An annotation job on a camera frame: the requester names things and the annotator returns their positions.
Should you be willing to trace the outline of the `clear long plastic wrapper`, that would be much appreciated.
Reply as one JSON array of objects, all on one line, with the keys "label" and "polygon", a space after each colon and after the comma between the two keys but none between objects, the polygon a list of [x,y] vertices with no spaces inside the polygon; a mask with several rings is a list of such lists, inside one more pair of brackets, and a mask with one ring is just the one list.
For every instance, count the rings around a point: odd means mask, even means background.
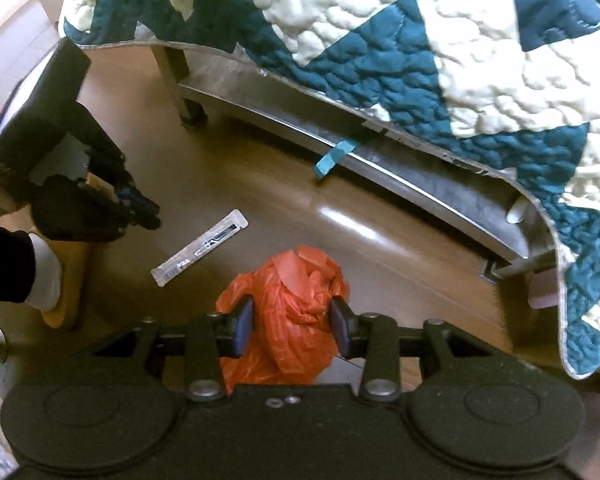
[{"label": "clear long plastic wrapper", "polygon": [[229,240],[239,231],[249,226],[246,217],[238,209],[232,210],[226,217],[215,223],[196,240],[193,240],[164,263],[150,271],[159,287],[164,287],[182,272],[208,255],[215,247]]}]

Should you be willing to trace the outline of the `orange plastic bag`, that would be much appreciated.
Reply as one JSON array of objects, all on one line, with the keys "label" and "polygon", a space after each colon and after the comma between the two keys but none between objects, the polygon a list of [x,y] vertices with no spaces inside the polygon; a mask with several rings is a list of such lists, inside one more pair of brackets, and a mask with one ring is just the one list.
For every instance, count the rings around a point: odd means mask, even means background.
[{"label": "orange plastic bag", "polygon": [[227,390],[239,384],[312,384],[337,355],[329,301],[350,296],[339,264],[318,248],[286,250],[237,275],[215,310],[230,312],[246,295],[254,301],[254,327],[245,353],[221,360]]}]

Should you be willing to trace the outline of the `orange slipper with white sock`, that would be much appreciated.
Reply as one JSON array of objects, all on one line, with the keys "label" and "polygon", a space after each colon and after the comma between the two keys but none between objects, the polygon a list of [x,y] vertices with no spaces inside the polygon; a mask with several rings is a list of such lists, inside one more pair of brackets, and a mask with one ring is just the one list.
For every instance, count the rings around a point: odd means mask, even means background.
[{"label": "orange slipper with white sock", "polygon": [[48,240],[30,232],[34,280],[24,303],[54,330],[70,330],[78,319],[81,292],[92,245]]}]

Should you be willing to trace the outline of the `metal bed frame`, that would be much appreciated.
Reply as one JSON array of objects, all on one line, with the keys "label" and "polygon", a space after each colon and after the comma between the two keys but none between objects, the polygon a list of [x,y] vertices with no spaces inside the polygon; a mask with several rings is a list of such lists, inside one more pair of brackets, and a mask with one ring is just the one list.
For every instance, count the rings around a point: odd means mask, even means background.
[{"label": "metal bed frame", "polygon": [[152,54],[178,114],[192,126],[208,107],[323,156],[349,136],[368,141],[340,166],[408,200],[493,252],[486,270],[505,280],[551,268],[556,244],[511,172],[464,162],[362,113],[215,50],[155,46]]}]

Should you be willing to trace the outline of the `teal cream zigzag quilt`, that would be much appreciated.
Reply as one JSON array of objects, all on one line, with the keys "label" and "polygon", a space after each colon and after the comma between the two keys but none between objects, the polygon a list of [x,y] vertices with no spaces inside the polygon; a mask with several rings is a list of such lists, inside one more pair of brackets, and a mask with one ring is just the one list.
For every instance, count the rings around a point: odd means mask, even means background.
[{"label": "teal cream zigzag quilt", "polygon": [[596,0],[65,0],[84,48],[184,44],[261,70],[493,170],[513,169],[557,243],[559,347],[600,369]]}]

